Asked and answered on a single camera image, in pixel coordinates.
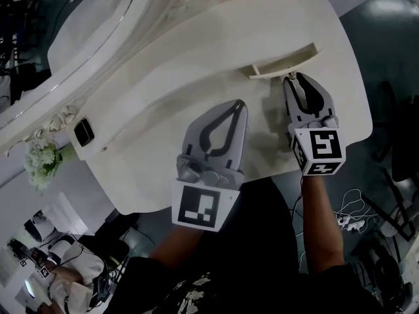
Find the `white wall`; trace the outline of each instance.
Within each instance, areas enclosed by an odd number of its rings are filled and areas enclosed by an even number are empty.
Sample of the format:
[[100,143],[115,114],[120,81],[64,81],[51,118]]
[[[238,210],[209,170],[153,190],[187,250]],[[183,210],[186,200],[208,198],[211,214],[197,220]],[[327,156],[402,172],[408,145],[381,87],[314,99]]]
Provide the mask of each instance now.
[[0,303],[10,313],[24,313],[24,308],[15,301],[16,295],[22,289],[22,283],[29,279],[35,271],[33,262],[21,267],[19,261],[13,257],[13,252],[9,248],[1,248],[0,268],[4,269],[2,280],[0,281]]
[[63,192],[88,229],[95,232],[114,206],[86,162],[63,163],[46,190],[36,192],[26,172],[0,188],[0,246],[22,225]]

